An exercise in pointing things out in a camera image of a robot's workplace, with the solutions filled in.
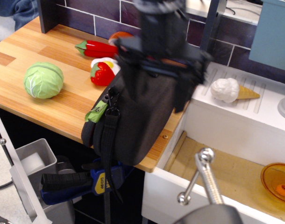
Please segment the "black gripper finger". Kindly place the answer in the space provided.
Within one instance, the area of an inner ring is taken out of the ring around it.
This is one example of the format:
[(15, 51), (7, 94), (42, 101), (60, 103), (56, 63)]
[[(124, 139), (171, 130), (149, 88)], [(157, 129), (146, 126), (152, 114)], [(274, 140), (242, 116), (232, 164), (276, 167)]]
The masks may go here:
[(144, 71), (135, 66), (123, 63), (120, 65), (126, 90), (132, 100), (138, 100), (148, 88), (147, 77)]
[(175, 113), (184, 110), (186, 103), (190, 101), (197, 85), (198, 83), (188, 76), (183, 75), (177, 79), (174, 95)]

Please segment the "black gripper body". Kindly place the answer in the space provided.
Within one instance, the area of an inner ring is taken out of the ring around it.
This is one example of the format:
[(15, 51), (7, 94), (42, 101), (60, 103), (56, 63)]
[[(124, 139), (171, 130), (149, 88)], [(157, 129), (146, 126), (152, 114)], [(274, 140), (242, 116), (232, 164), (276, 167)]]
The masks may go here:
[(114, 42), (120, 59), (167, 76), (204, 81), (212, 58), (186, 42), (188, 20), (184, 14), (140, 14), (140, 25), (139, 36)]

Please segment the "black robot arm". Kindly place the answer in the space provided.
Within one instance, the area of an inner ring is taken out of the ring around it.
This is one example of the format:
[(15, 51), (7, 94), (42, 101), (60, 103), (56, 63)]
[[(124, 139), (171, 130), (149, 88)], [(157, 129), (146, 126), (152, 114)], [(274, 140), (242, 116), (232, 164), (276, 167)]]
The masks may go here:
[(140, 71), (172, 77), (176, 80), (175, 111), (181, 112), (194, 88), (204, 82), (212, 57), (185, 39), (186, 1), (135, 0), (134, 4), (140, 16), (140, 35), (115, 41), (125, 84), (136, 97)]

